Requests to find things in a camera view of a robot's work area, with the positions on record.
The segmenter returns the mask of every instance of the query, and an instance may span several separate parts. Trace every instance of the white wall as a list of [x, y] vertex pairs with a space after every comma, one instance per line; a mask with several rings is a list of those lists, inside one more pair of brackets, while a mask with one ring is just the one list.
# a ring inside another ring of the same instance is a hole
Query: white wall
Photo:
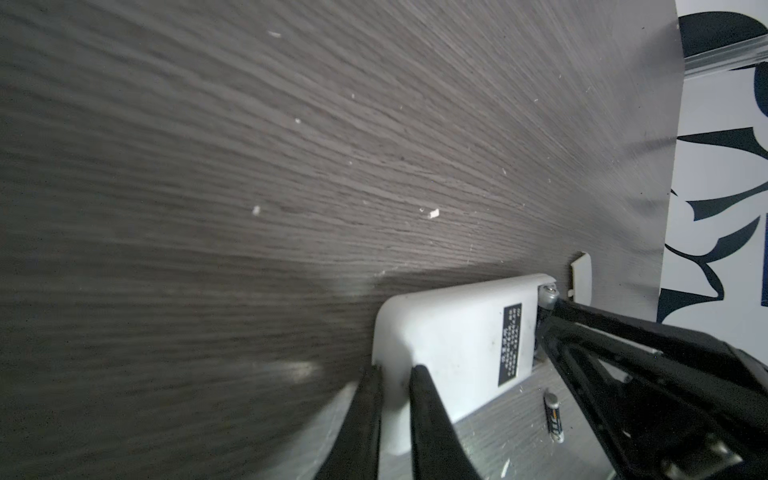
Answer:
[[[677, 9], [739, 12], [768, 23], [762, 0], [678, 0]], [[755, 80], [768, 82], [766, 73], [768, 65], [684, 82], [657, 319], [713, 334], [764, 363], [768, 112], [759, 107]], [[761, 186], [766, 191], [723, 200]]]

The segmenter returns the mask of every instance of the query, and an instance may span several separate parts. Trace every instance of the dark wood grain surface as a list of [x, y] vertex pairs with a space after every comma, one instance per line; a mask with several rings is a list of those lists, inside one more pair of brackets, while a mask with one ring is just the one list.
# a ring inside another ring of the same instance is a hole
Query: dark wood grain surface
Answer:
[[[593, 304], [653, 319], [676, 27], [672, 0], [0, 3], [0, 477], [311, 478], [400, 293], [584, 250]], [[458, 424], [483, 476], [607, 474], [551, 368], [525, 388]]]

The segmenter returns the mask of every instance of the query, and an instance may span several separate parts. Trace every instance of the black metal bar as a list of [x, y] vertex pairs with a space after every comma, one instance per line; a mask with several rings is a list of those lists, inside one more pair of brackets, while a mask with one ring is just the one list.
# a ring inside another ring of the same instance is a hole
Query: black metal bar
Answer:
[[414, 480], [480, 480], [458, 441], [427, 367], [413, 367], [410, 392]]
[[378, 478], [382, 401], [381, 369], [370, 366], [360, 379], [339, 435], [315, 480]]

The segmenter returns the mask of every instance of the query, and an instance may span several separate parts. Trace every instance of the white plastic tab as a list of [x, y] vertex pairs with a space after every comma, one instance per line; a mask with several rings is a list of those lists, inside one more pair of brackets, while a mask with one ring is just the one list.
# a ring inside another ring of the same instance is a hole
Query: white plastic tab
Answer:
[[573, 301], [590, 306], [592, 304], [592, 257], [589, 253], [585, 253], [571, 264], [571, 273], [574, 278]]

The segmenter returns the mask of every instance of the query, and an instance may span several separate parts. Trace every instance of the white plastic mount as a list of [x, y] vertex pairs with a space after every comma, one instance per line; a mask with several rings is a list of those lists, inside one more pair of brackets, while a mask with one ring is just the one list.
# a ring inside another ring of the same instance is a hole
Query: white plastic mount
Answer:
[[411, 449], [411, 368], [429, 369], [451, 422], [466, 417], [531, 375], [538, 287], [535, 274], [409, 293], [387, 300], [376, 317], [372, 361], [382, 367], [380, 448]]

